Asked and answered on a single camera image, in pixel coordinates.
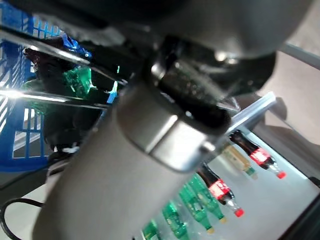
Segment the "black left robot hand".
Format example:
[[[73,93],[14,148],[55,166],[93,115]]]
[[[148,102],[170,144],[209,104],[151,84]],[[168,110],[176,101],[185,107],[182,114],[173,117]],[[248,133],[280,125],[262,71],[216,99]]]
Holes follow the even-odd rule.
[[[128,240],[231,124],[223,100],[260,90],[311,0],[14,0],[128,82],[57,181],[35,240]]]

